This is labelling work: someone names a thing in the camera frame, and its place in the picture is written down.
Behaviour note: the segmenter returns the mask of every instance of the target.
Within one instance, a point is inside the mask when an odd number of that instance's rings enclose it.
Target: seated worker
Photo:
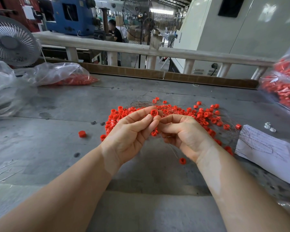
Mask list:
[[[114,35],[114,39],[116,42],[123,42],[122,41],[122,35],[120,33],[120,31],[116,28],[116,21],[113,19],[110,19],[108,21],[108,33],[111,33],[112,35]]]
[[[152,117],[153,109],[122,118],[99,146],[0,218],[0,232],[86,231],[112,177],[136,156],[156,127],[164,142],[197,165],[228,232],[290,232],[285,209],[194,118],[161,118],[162,111]]]

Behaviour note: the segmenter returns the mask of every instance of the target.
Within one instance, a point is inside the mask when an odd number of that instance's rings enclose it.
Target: desk fan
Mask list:
[[[24,67],[35,63],[39,56],[39,44],[31,32],[16,20],[0,15],[0,60]]]

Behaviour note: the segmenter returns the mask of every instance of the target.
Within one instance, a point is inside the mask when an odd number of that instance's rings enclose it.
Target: fingernail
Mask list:
[[[151,114],[148,114],[145,119],[150,120],[151,119]]]

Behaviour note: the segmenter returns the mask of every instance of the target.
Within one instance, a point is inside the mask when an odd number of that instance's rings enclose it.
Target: white machine cabinet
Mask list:
[[[218,15],[222,1],[192,0],[174,48],[273,59],[283,56],[290,46],[290,0],[244,0],[236,18]],[[183,73],[185,60],[172,61]],[[192,74],[211,75],[213,63],[195,61]],[[233,64],[227,78],[250,79],[255,70]]]

